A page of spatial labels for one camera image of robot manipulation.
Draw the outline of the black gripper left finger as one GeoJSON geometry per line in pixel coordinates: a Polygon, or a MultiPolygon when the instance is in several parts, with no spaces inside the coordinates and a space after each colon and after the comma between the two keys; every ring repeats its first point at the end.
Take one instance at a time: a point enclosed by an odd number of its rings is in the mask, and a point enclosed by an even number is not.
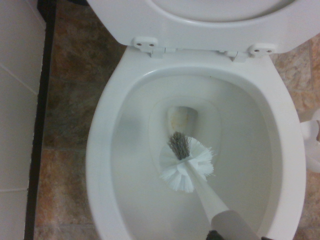
{"type": "Polygon", "coordinates": [[[206,236],[206,240],[225,240],[216,230],[210,230],[206,236]]]}

